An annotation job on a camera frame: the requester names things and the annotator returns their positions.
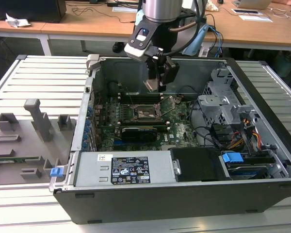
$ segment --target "motherboard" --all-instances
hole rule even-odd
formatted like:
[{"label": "motherboard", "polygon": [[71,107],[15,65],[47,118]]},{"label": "motherboard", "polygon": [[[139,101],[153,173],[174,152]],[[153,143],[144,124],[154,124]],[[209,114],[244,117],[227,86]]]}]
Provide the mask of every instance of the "motherboard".
[{"label": "motherboard", "polygon": [[105,98],[95,105],[98,151],[168,150],[196,147],[190,101],[176,95]]}]

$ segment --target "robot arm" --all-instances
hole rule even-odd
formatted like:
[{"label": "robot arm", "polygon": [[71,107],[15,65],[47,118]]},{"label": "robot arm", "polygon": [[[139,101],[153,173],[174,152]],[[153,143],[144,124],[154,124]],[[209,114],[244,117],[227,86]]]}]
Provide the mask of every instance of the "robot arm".
[{"label": "robot arm", "polygon": [[[182,0],[142,0],[143,19],[135,28],[125,46],[125,52],[134,60],[146,62],[148,80],[145,85],[150,91],[166,90],[166,84],[174,81],[179,65],[170,58],[182,51],[196,38],[205,13],[205,0],[199,10],[193,0],[196,12],[182,8]],[[197,25],[193,37],[183,46],[172,50],[178,33]]]}]

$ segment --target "blue latch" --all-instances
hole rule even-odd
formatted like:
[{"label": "blue latch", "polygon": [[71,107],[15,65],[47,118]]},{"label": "blue latch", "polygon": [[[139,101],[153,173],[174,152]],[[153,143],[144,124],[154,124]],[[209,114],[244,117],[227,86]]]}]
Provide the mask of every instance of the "blue latch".
[{"label": "blue latch", "polygon": [[222,158],[225,163],[242,163],[243,162],[243,157],[240,153],[238,152],[226,152],[225,154],[222,155]]},{"label": "blue latch", "polygon": [[50,171],[51,177],[63,177],[64,176],[64,168],[63,167],[54,167]]}]

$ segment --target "power supply label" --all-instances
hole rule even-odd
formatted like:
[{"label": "power supply label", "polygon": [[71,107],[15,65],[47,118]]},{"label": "power supply label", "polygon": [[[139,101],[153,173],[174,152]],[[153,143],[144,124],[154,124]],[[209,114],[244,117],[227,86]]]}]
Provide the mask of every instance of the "power supply label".
[{"label": "power supply label", "polygon": [[147,157],[112,158],[111,183],[151,183]]}]

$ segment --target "black computer case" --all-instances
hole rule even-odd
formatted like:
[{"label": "black computer case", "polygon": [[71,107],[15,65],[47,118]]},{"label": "black computer case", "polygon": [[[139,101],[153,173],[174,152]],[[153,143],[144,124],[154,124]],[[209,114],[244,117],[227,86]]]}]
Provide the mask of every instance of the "black computer case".
[{"label": "black computer case", "polygon": [[65,0],[0,0],[0,20],[5,14],[14,18],[25,18],[30,21],[59,23],[65,15]]}]

